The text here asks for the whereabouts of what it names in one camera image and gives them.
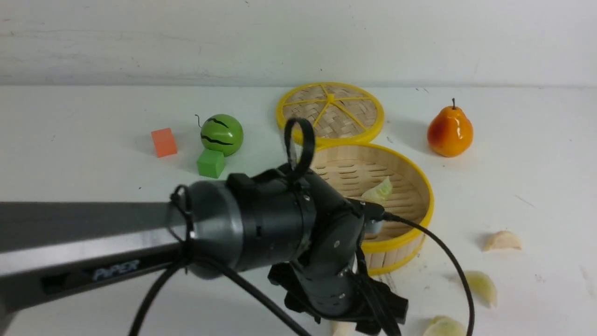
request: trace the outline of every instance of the black cable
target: black cable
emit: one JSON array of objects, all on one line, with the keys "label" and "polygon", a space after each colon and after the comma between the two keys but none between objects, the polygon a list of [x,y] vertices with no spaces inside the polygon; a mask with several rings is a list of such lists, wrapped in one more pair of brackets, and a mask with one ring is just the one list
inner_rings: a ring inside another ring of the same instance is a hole
[{"label": "black cable", "polygon": [[[180,204],[180,190],[184,191],[184,200],[185,200],[185,209],[181,207]],[[203,263],[208,264],[214,267],[216,270],[224,274],[228,277],[232,282],[236,283],[242,289],[247,291],[251,294],[257,301],[261,302],[262,305],[266,306],[275,316],[277,316],[284,324],[286,324],[290,329],[292,329],[298,336],[311,336],[303,327],[301,327],[295,320],[293,320],[286,312],[284,312],[280,307],[278,307],[272,300],[270,300],[264,293],[262,293],[259,289],[253,286],[250,282],[246,281],[243,277],[241,277],[236,271],[228,267],[227,265],[206,257],[206,256],[194,256],[191,251],[192,249],[192,241],[191,241],[191,232],[193,230],[192,225],[192,218],[190,215],[190,209],[192,202],[189,197],[188,187],[185,185],[179,185],[176,190],[170,195],[170,200],[172,205],[181,213],[181,215],[185,218],[186,221],[186,240],[182,242],[182,257],[172,265],[170,265],[160,276],[155,280],[149,292],[145,295],[141,306],[137,310],[137,314],[135,315],[135,319],[133,320],[133,325],[128,333],[128,336],[138,336],[139,331],[141,330],[141,326],[143,325],[143,321],[145,320],[145,316],[149,311],[149,307],[151,307],[153,301],[158,296],[159,291],[164,287],[166,282],[181,268],[184,268],[189,264],[189,261],[192,260],[195,263]]]},{"label": "black cable", "polygon": [[[193,259],[193,262],[208,264],[222,274],[224,274],[228,279],[232,280],[232,282],[236,283],[239,287],[247,291],[251,294],[257,301],[259,301],[262,305],[266,306],[275,316],[277,316],[284,324],[286,324],[290,329],[292,329],[297,335],[299,336],[311,336],[302,326],[300,326],[295,320],[293,320],[286,312],[284,312],[280,307],[278,307],[272,300],[270,300],[267,296],[265,296],[262,291],[257,289],[254,285],[250,282],[246,281],[243,277],[238,275],[237,272],[232,270],[230,267],[208,257],[199,257]],[[170,267],[163,272],[159,278],[153,283],[149,292],[143,299],[139,310],[137,311],[137,315],[133,320],[133,325],[131,326],[131,330],[128,333],[128,336],[138,336],[139,331],[141,330],[141,326],[143,321],[145,320],[145,315],[149,311],[149,307],[153,303],[154,299],[157,297],[158,292],[166,281],[170,279],[179,269],[186,266],[187,262],[185,259],[181,259],[179,262],[172,264]]]},{"label": "black cable", "polygon": [[292,329],[297,335],[310,336],[310,334],[302,326],[300,326],[295,320],[293,320],[288,314],[286,314],[286,312],[284,312],[280,307],[278,307],[272,300],[265,296],[264,293],[257,289],[253,284],[246,281],[243,277],[241,277],[230,267],[207,257],[195,258],[193,259],[193,261],[202,262],[216,268],[228,279],[232,280],[232,282],[236,283],[247,293],[251,294],[255,299],[257,299],[257,301],[261,302],[262,305],[266,306],[267,309],[269,309],[269,311],[271,311],[275,316],[282,320],[282,322],[286,324],[290,329]]},{"label": "black cable", "polygon": [[149,292],[145,295],[141,306],[139,306],[139,310],[137,310],[137,315],[135,315],[135,319],[133,320],[133,325],[131,326],[131,330],[128,332],[128,336],[137,336],[139,335],[139,331],[141,330],[141,326],[143,321],[145,320],[145,315],[149,311],[149,307],[158,296],[158,293],[166,281],[168,281],[174,273],[178,272],[179,269],[183,268],[187,264],[185,259],[181,259],[178,262],[173,263],[168,267],[149,289]]},{"label": "black cable", "polygon": [[438,236],[436,236],[433,232],[429,231],[427,228],[422,227],[421,225],[418,225],[417,223],[415,223],[413,221],[409,221],[408,219],[402,218],[400,216],[394,215],[393,213],[389,213],[389,212],[386,212],[383,214],[383,219],[385,221],[390,221],[390,222],[404,223],[410,227],[413,227],[413,228],[425,233],[426,235],[431,237],[431,239],[433,239],[439,245],[439,247],[442,248],[442,250],[444,250],[444,252],[448,255],[448,257],[454,264],[454,267],[456,268],[456,272],[458,272],[458,276],[460,277],[460,280],[462,281],[462,286],[464,287],[464,293],[466,294],[466,301],[469,304],[469,325],[466,328],[466,336],[472,336],[473,335],[473,327],[475,326],[475,305],[473,303],[473,294],[470,292],[469,282],[466,280],[464,271],[460,267],[460,264],[456,260],[456,257],[454,256],[452,251],[450,251],[450,249],[448,249],[448,246],[446,246],[446,244],[444,242],[442,242],[442,240]]}]

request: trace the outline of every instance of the bamboo steamer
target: bamboo steamer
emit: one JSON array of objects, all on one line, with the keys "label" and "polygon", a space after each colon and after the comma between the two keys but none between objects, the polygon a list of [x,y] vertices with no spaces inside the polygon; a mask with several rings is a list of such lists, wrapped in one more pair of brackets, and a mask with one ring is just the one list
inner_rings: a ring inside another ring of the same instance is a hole
[{"label": "bamboo steamer", "polygon": [[[312,169],[344,197],[360,199],[390,176],[387,211],[427,227],[433,214],[433,192],[424,173],[408,158],[370,143],[318,148]],[[402,223],[385,222],[362,244],[370,276],[390,273],[414,258],[425,235]]]},{"label": "bamboo steamer", "polygon": [[[344,83],[311,83],[289,91],[278,103],[276,121],[284,129],[291,117],[313,125],[317,146],[364,143],[383,127],[383,108],[369,92]],[[302,134],[293,138],[302,143]]]}]

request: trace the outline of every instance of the green ball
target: green ball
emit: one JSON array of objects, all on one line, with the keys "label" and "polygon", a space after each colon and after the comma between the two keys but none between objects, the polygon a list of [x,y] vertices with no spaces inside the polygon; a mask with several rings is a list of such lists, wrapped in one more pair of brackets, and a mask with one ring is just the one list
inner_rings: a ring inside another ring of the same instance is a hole
[{"label": "green ball", "polygon": [[201,127],[201,142],[212,151],[234,154],[242,145],[244,134],[238,120],[227,114],[216,114]]}]

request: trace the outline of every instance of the black loop handle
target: black loop handle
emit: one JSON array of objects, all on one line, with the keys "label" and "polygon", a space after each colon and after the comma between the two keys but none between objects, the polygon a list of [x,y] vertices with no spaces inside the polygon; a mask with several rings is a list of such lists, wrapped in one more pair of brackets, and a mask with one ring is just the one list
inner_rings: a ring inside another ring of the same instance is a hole
[{"label": "black loop handle", "polygon": [[[293,166],[291,158],[291,140],[294,124],[297,123],[303,132],[303,152],[301,153],[296,166]],[[296,181],[303,177],[309,170],[311,162],[313,162],[313,156],[315,155],[315,131],[313,131],[311,123],[303,118],[288,119],[286,126],[284,127],[284,145],[286,145],[286,156],[288,157],[288,163],[292,169],[290,173],[286,175],[286,179],[291,182]]]}]

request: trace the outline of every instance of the white wall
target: white wall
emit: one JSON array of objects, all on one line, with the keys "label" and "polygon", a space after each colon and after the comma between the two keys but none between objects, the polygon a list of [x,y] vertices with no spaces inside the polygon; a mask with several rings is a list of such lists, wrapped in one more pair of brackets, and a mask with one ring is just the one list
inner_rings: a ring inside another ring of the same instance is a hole
[{"label": "white wall", "polygon": [[597,86],[593,0],[0,0],[0,84]]}]

